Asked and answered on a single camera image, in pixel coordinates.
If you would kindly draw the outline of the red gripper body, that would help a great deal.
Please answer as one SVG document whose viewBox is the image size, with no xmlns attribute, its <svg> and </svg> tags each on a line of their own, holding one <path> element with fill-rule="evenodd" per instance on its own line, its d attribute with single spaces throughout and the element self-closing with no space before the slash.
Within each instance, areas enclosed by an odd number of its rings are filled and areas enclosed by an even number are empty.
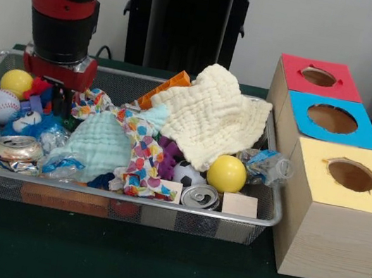
<svg viewBox="0 0 372 278">
<path fill-rule="evenodd" d="M 31 44 L 25 47 L 23 62 L 25 69 L 34 76 L 78 92 L 84 92 L 92 86 L 98 66 L 97 61 L 90 57 L 77 65 L 52 63 L 40 58 Z"/>
</svg>

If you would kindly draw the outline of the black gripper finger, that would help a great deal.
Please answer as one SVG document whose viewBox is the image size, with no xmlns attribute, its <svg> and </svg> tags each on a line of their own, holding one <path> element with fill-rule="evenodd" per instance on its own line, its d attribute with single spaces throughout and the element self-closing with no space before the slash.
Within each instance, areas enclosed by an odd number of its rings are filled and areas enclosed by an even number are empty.
<svg viewBox="0 0 372 278">
<path fill-rule="evenodd" d="M 64 89 L 64 102 L 63 102 L 63 110 L 61 117 L 64 119 L 68 119 L 71 115 L 72 111 L 72 102 L 73 102 L 73 94 L 74 92 L 71 89 Z"/>
<path fill-rule="evenodd" d="M 51 96 L 52 113 L 55 113 L 55 114 L 61 113 L 62 101 L 63 101 L 62 88 L 60 88 L 58 85 L 54 85 L 52 96 Z"/>
</svg>

